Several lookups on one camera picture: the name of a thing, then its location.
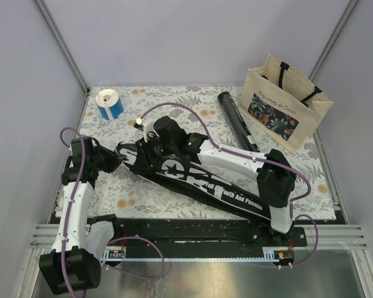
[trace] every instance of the roll of tape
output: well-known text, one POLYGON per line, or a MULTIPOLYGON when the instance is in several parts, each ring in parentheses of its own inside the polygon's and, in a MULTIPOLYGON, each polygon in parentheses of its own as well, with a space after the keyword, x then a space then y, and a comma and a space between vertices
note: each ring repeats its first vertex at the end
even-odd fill
POLYGON ((102 117, 106 120, 117 119, 123 113, 123 105, 116 90, 102 90, 95 97, 95 103, 97 103, 102 117))

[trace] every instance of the gray wall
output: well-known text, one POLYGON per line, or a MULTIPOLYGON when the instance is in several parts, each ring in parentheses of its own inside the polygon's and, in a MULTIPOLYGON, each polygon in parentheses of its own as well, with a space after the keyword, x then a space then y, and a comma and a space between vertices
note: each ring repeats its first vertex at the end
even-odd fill
POLYGON ((46 0, 87 82, 242 85, 268 53, 306 74, 348 0, 46 0))
POLYGON ((373 259, 373 0, 361 1, 316 80, 334 101, 321 124, 343 201, 373 259))
POLYGON ((0 297, 47 219, 83 93, 31 0, 0 0, 0 297))

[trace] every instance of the canvas bag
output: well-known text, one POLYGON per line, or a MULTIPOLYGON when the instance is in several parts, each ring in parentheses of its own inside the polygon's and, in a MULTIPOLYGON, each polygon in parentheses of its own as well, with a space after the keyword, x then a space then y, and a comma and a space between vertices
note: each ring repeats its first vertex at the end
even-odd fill
POLYGON ((301 71, 269 55, 264 66, 249 70, 239 110, 295 153, 332 105, 301 71))

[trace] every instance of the black tube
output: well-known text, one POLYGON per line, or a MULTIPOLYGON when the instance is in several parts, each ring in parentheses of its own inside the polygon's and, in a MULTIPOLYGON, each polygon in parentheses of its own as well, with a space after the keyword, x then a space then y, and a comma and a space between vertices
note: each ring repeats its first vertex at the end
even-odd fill
POLYGON ((246 123, 243 121, 242 116, 235 106, 235 102, 229 92, 223 92, 218 97, 218 102, 232 130, 235 133, 237 141, 242 149, 253 152, 260 152, 259 147, 255 144, 253 137, 247 128, 246 123))

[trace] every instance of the floral tablecloth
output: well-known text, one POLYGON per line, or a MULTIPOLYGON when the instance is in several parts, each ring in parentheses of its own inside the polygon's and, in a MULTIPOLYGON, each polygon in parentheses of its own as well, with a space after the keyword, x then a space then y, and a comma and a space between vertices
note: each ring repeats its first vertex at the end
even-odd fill
MULTIPOLYGON (((237 101, 241 97, 242 87, 118 87, 116 89, 120 94, 124 113, 112 121, 102 118, 94 101, 97 93, 103 89, 105 88, 92 89, 80 132, 97 138, 107 148, 114 150, 119 142, 134 143, 141 138, 141 132, 132 126, 135 118, 161 102, 179 102, 191 107, 202 116, 215 140, 239 147, 217 102, 217 95, 229 91, 237 101)), ((161 107, 153 111, 148 118, 158 119, 164 115, 175 119, 187 132, 204 133, 195 117, 181 108, 161 107)), ((307 140, 301 149, 291 154, 251 121, 245 121, 262 152, 269 152, 271 148, 280 150, 289 163, 311 181, 312 193, 294 203, 294 214, 304 213, 314 219, 335 219, 318 149, 313 139, 307 140)), ((207 168, 250 192, 258 193, 256 182, 245 176, 214 166, 207 168)), ((298 179, 291 197, 305 191, 305 183, 298 179)), ((63 199, 58 199, 57 217, 62 215, 62 207, 63 199)), ((123 165, 112 174, 99 174, 95 197, 88 210, 89 217, 111 213, 118 217, 135 218, 238 218, 150 183, 132 174, 123 165)))

